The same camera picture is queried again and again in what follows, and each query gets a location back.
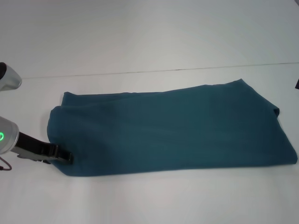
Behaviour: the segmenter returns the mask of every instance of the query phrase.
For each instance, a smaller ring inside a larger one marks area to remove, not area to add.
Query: green indicator ring
[[[2,141],[3,139],[4,139],[4,134],[0,132],[0,141]]]

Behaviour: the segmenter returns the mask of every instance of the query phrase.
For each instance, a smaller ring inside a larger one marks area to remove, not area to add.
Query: teal towel
[[[154,93],[65,93],[50,142],[74,155],[70,176],[295,164],[279,109],[243,80]]]

